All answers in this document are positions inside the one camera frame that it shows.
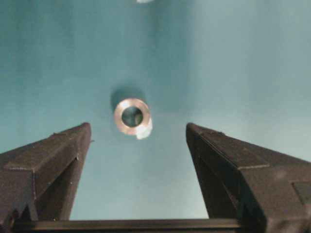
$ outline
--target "washer hole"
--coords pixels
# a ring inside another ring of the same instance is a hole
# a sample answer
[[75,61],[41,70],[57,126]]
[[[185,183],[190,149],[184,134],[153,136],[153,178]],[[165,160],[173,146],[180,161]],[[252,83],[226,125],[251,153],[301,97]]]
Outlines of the washer hole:
[[143,114],[141,110],[135,106],[126,108],[122,113],[122,121],[128,127],[136,127],[141,124]]

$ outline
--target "silver ring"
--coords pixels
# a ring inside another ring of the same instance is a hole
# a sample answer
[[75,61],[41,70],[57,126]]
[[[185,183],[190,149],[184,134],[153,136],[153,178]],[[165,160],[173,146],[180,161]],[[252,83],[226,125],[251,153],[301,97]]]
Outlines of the silver ring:
[[[142,122],[135,126],[129,127],[122,120],[122,114],[125,109],[129,107],[136,107],[142,113]],[[114,120],[118,129],[125,134],[136,135],[139,137],[142,133],[146,132],[151,126],[151,115],[148,105],[142,100],[136,98],[129,98],[122,100],[116,107],[114,112]]]

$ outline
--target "metal washer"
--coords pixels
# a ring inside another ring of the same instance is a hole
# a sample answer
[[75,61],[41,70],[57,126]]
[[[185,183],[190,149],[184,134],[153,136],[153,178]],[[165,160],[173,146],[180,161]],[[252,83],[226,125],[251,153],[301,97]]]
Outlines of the metal washer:
[[[125,125],[125,123],[122,121],[122,114],[124,110],[129,107],[136,107],[142,112],[142,122],[135,127],[129,127]],[[138,135],[148,130],[149,124],[151,123],[150,110],[148,108],[148,105],[144,101],[136,98],[128,98],[122,100],[116,106],[114,112],[114,121],[120,132],[128,135]]]

